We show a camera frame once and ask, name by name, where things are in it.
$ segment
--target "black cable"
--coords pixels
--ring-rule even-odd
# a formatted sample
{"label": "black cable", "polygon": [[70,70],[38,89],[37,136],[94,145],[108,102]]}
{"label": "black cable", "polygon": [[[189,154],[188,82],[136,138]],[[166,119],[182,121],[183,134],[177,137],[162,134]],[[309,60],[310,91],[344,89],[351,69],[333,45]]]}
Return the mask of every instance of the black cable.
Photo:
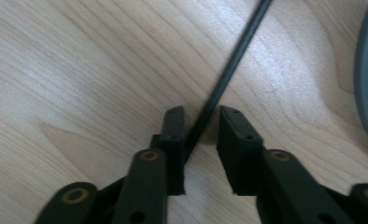
{"label": "black cable", "polygon": [[261,0],[261,2],[258,4],[255,14],[251,17],[248,26],[245,32],[242,34],[242,37],[240,38],[230,61],[228,61],[221,77],[219,78],[219,81],[217,82],[216,87],[210,94],[201,113],[199,114],[198,119],[190,129],[185,143],[185,161],[188,160],[193,149],[195,148],[196,143],[201,137],[202,132],[209,122],[211,115],[216,109],[219,99],[221,98],[222,94],[225,91],[225,88],[230,82],[237,65],[239,65],[240,60],[245,54],[245,51],[248,48],[248,44],[256,33],[257,28],[260,26],[262,18],[265,15],[268,7],[271,5],[271,2],[272,0]]}

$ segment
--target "light wood tabletop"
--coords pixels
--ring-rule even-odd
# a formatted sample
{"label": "light wood tabletop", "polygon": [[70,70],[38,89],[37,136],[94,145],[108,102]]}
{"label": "light wood tabletop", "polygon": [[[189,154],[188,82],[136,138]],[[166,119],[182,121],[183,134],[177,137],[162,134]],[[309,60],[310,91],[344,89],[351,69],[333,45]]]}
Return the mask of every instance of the light wood tabletop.
{"label": "light wood tabletop", "polygon": [[[0,1],[0,223],[32,223],[54,192],[127,174],[165,110],[195,121],[255,0]],[[323,185],[368,182],[368,137],[353,92],[367,0],[275,0],[220,102],[267,148]],[[168,223],[261,223],[232,194],[212,119]]]}

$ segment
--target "wooden table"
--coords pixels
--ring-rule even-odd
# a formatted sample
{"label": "wooden table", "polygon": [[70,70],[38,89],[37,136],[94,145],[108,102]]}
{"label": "wooden table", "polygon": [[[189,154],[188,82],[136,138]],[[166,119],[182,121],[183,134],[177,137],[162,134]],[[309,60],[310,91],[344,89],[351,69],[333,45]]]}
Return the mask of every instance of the wooden table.
{"label": "wooden table", "polygon": [[[31,223],[60,187],[126,175],[163,112],[193,124],[255,0],[0,1],[0,223]],[[295,154],[321,184],[368,182],[368,137],[353,96],[367,0],[276,0],[222,105],[268,148]],[[217,116],[186,166],[169,223],[260,223],[232,195]]]}

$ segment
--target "wood grain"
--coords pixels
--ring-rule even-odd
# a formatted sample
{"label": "wood grain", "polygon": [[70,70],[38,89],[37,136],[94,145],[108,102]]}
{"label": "wood grain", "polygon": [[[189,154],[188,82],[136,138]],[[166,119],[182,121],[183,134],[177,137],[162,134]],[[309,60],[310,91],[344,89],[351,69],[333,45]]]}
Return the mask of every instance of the wood grain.
{"label": "wood grain", "polygon": [[[184,105],[189,125],[254,0],[0,1],[0,223],[31,223],[60,187],[102,188]],[[322,184],[368,182],[368,138],[353,60],[368,0],[276,0],[221,101],[269,148],[294,153]],[[232,195],[214,118],[186,167],[169,223],[260,223]]]}

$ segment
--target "wooden surface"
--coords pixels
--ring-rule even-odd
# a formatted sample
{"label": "wooden surface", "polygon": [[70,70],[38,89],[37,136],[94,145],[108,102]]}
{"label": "wooden surface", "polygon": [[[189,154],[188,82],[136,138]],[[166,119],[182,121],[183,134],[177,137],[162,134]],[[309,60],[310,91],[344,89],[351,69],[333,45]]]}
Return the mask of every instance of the wooden surface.
{"label": "wooden surface", "polygon": [[[31,223],[60,187],[102,188],[184,105],[189,126],[255,0],[0,1],[0,223]],[[353,96],[366,0],[276,0],[222,105],[268,148],[294,153],[322,184],[368,182]],[[186,166],[169,223],[260,223],[216,153],[216,118]]]}

